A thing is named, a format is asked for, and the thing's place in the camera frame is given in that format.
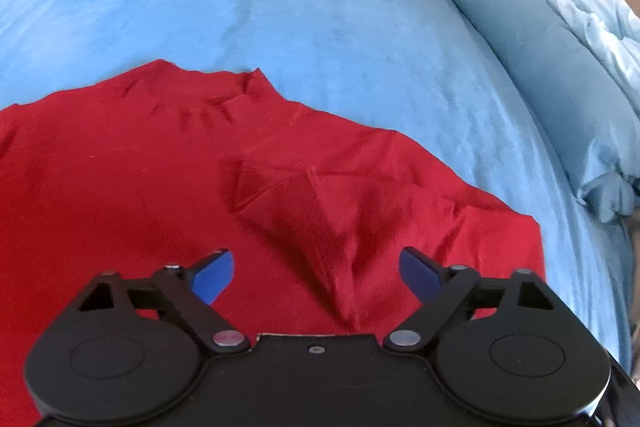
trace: teal pillow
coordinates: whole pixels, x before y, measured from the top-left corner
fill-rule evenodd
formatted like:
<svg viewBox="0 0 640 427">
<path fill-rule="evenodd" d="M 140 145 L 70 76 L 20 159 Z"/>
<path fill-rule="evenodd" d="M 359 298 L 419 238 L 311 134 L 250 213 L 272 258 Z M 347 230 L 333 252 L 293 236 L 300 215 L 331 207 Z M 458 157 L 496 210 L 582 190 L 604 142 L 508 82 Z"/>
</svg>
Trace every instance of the teal pillow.
<svg viewBox="0 0 640 427">
<path fill-rule="evenodd" d="M 580 203 L 628 216 L 640 120 L 618 84 L 545 0 L 453 0 L 482 34 L 553 144 Z"/>
</svg>

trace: blue bedsheet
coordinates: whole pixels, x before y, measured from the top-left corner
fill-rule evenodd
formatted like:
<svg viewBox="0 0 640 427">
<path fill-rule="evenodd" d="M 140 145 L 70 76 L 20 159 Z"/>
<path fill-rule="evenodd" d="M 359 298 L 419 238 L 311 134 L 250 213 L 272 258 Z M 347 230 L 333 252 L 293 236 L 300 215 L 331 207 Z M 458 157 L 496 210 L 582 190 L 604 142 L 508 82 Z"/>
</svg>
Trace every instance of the blue bedsheet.
<svg viewBox="0 0 640 427">
<path fill-rule="evenodd" d="M 629 367 L 626 233 L 575 203 L 511 79 L 451 0 L 0 0 L 0 37 L 0 107 L 165 58 L 259 67 L 286 98 L 405 133 L 539 222 L 550 285 Z"/>
</svg>

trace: screw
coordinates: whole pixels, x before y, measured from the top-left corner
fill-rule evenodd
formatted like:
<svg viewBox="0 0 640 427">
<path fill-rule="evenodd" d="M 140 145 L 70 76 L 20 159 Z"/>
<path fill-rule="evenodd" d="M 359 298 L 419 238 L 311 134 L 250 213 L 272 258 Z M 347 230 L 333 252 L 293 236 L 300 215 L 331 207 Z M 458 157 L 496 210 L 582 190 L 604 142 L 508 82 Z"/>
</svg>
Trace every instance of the screw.
<svg viewBox="0 0 640 427">
<path fill-rule="evenodd" d="M 224 330 L 213 335 L 213 341 L 220 347 L 238 347 L 244 342 L 244 335 L 240 331 Z"/>
<path fill-rule="evenodd" d="M 389 335 L 392 344 L 400 347 L 411 347 L 420 342 L 420 333 L 412 330 L 396 330 Z"/>
</svg>

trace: red sweater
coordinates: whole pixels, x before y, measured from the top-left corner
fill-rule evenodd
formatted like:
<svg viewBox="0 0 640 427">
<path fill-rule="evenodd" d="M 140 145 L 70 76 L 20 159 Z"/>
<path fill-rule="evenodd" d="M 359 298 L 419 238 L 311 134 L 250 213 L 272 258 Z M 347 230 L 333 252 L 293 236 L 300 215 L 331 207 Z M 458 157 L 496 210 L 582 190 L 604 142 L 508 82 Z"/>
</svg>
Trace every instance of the red sweater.
<svg viewBox="0 0 640 427">
<path fill-rule="evenodd" d="M 398 132 L 284 100 L 260 71 L 156 60 L 6 108 L 0 425 L 36 421 L 24 358 L 98 271 L 146 277 L 224 247 L 236 278 L 214 307 L 244 333 L 382 336 L 418 307 L 407 245 L 486 277 L 544 275 L 531 217 Z"/>
</svg>

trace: crumpled fabric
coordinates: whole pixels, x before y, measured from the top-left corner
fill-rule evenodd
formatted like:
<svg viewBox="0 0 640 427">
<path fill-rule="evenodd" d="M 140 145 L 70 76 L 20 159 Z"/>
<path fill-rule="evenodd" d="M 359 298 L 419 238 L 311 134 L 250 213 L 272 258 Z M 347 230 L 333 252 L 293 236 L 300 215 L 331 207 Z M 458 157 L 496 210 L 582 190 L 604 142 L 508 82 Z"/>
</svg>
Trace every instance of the crumpled fabric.
<svg viewBox="0 0 640 427">
<path fill-rule="evenodd" d="M 640 18 L 625 0 L 546 0 L 640 116 Z"/>
</svg>

